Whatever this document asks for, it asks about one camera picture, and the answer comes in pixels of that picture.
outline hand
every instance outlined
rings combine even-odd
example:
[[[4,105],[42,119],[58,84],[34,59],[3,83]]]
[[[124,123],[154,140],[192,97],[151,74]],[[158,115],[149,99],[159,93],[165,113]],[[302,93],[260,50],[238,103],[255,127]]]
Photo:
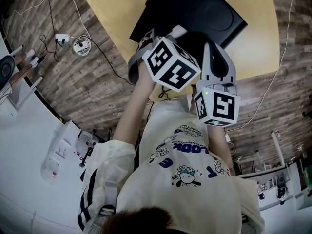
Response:
[[[150,95],[155,87],[155,82],[152,80],[145,62],[141,62],[141,64],[139,65],[138,73],[139,79],[136,83],[136,86],[138,86],[140,90],[149,93]]]

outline floor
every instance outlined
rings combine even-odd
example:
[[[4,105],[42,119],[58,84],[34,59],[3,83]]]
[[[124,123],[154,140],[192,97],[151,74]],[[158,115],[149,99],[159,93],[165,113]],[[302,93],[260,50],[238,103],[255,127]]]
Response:
[[[14,0],[10,7],[24,11],[42,0]],[[50,0],[55,29],[71,36],[85,34],[71,0]],[[127,64],[106,34],[85,0],[75,0],[82,19],[91,37],[108,56],[115,70],[127,78]],[[274,0],[280,34],[280,52],[284,51],[291,0]],[[291,10],[287,51],[276,79],[270,87],[253,121],[246,127],[229,132],[242,162],[256,159],[259,151],[263,161],[278,162],[271,132],[281,133],[280,146],[285,159],[299,155],[297,147],[312,146],[312,121],[302,116],[312,109],[309,94],[312,94],[312,0],[294,0]],[[35,48],[37,55],[45,54],[44,44],[39,41],[45,34],[50,51],[54,50],[53,28],[48,3],[27,11],[23,16],[14,13],[2,19],[8,31],[12,49],[24,45]],[[107,130],[116,126],[129,99],[132,86],[116,77],[101,52],[93,47],[86,57],[78,56],[72,44],[58,48],[59,63],[53,54],[48,54],[31,80],[43,76],[39,92],[54,110],[65,120],[72,119],[84,130]],[[242,98],[238,127],[246,123],[256,111],[274,74],[266,74],[238,82],[238,93]],[[151,103],[146,107],[145,118]]]

